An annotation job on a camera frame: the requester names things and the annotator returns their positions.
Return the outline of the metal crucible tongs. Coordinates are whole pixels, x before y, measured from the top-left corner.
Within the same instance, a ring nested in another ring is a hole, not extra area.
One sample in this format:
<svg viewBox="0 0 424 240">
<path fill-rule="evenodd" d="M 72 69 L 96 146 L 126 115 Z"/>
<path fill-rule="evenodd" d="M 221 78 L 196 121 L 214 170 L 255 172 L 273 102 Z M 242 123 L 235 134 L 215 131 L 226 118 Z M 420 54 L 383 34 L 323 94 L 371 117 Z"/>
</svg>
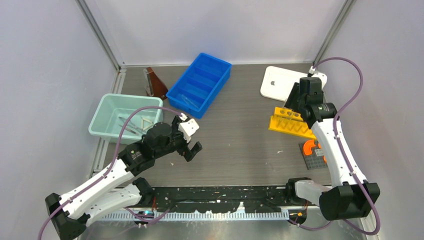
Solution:
<svg viewBox="0 0 424 240">
<path fill-rule="evenodd" d="M 125 123 L 126 121 L 127 121 L 127 119 L 126 118 L 124 118 L 124 117 L 122 117 L 122 116 L 119 116 L 118 117 L 123 123 Z M 128 123 L 127 123 L 127 126 L 129 126 L 129 127 L 131 127 L 132 129 L 134 129 L 135 131 L 137 131 L 138 133 L 140 133 L 140 134 L 145 134 L 146 132 L 142 129 L 142 128 L 140 128 L 140 127 L 138 127 L 138 126 L 136 126 L 133 122 L 131 122 L 131 121 L 129 121 Z"/>
</svg>

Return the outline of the white plastic tray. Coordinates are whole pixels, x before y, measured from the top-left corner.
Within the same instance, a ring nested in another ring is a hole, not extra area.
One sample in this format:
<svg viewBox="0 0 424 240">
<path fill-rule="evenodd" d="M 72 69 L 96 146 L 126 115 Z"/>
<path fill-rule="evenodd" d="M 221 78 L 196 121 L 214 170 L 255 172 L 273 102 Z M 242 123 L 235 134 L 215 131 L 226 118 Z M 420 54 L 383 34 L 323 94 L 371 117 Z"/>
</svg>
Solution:
<svg viewBox="0 0 424 240">
<path fill-rule="evenodd" d="M 265 69 L 260 94 L 269 99 L 285 102 L 294 83 L 299 83 L 303 77 L 307 77 L 307 73 L 268 66 Z"/>
</svg>

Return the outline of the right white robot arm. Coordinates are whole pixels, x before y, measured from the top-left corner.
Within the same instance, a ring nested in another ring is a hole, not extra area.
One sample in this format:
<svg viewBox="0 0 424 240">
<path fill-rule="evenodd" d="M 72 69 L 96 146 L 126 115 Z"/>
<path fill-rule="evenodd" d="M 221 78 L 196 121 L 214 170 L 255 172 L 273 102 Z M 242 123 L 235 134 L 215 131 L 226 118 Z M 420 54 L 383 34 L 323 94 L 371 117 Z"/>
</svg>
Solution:
<svg viewBox="0 0 424 240">
<path fill-rule="evenodd" d="M 322 81 L 302 77 L 294 83 L 284 105 L 300 114 L 315 135 L 330 172 L 331 187 L 308 177 L 290 178 L 285 198 L 291 205 L 303 200 L 320 208 L 328 221 L 364 218 L 380 196 L 377 183 L 371 183 L 356 164 L 344 134 L 338 111 L 333 103 L 324 102 Z"/>
</svg>

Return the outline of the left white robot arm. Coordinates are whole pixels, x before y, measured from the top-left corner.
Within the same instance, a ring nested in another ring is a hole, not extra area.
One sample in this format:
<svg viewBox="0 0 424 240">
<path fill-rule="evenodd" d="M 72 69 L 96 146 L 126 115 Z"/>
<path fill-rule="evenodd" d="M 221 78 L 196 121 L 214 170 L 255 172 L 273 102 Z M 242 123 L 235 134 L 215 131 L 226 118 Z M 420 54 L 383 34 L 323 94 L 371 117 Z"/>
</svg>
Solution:
<svg viewBox="0 0 424 240">
<path fill-rule="evenodd" d="M 177 152 L 189 162 L 202 150 L 200 142 L 189 148 L 192 135 L 199 129 L 195 119 L 182 121 L 176 117 L 172 124 L 159 122 L 150 128 L 141 140 L 127 145 L 99 174 L 79 187 L 45 198 L 47 212 L 61 240 L 79 237 L 99 218 L 124 207 L 139 204 L 148 207 L 153 202 L 153 190 L 139 177 L 118 193 L 110 191 L 137 177 L 154 166 L 155 161 Z"/>
</svg>

